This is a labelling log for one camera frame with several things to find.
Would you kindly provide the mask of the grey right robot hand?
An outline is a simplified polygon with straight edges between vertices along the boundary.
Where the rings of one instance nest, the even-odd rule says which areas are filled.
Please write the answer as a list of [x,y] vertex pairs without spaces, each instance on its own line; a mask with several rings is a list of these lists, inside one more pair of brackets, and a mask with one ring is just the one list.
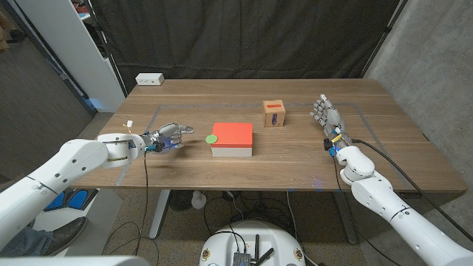
[[320,94],[320,99],[313,104],[313,111],[310,116],[324,130],[324,149],[326,151],[333,150],[336,153],[353,144],[347,135],[343,118],[326,95]]

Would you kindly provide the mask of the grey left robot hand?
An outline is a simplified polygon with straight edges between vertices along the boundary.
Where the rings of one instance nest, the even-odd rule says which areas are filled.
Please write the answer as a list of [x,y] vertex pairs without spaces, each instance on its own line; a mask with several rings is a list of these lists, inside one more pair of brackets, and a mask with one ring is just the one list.
[[142,135],[146,150],[156,154],[165,154],[174,149],[183,147],[182,136],[193,134],[194,129],[178,123],[168,123],[157,131]]

